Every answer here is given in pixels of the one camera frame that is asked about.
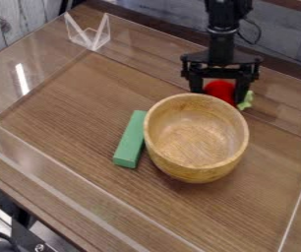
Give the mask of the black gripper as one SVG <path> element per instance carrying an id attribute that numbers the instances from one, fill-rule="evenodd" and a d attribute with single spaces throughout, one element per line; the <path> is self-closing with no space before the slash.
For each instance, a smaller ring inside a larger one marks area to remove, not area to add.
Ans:
<path id="1" fill-rule="evenodd" d="M 252 86 L 252 80 L 257 80 L 261 75 L 261 65 L 264 58 L 256 54 L 234 51 L 230 61 L 214 62 L 210 60 L 209 50 L 184 54 L 182 76 L 189 80 L 190 91 L 197 94 L 204 93 L 204 79 L 237 79 L 234 100 L 236 104 L 245 101 Z"/>

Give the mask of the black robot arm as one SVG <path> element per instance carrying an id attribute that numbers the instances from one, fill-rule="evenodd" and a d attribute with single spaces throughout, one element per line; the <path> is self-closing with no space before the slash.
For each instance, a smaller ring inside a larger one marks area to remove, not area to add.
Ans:
<path id="1" fill-rule="evenodd" d="M 184 54 L 182 77 L 189 81 L 193 93 L 204 91 L 205 79 L 234 79 L 234 104 L 245 101 L 252 83 L 261 76 L 264 58 L 236 49 L 236 35 L 241 21 L 254 10 L 253 0 L 205 0 L 209 16 L 209 47 L 198 52 Z"/>

